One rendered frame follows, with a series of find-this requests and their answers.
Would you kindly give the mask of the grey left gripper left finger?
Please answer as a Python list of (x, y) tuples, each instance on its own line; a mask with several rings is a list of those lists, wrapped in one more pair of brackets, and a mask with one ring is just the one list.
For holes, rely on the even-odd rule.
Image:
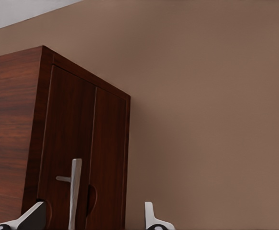
[(34, 204), (18, 219), (0, 223), (0, 230), (44, 230), (46, 226), (46, 202)]

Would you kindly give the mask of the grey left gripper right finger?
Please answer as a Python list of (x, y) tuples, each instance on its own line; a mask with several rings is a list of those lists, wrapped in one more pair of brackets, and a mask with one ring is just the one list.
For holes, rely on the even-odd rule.
[(145, 202), (145, 230), (175, 230), (173, 224), (157, 219), (152, 202)]

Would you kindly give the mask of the dark wooden cabinet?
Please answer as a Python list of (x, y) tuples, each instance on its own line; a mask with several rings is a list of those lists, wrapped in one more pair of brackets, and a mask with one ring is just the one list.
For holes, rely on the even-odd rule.
[(56, 177), (81, 158), (75, 230), (124, 230), (130, 102), (45, 46), (0, 56), (0, 223), (44, 201), (45, 230), (68, 230)]

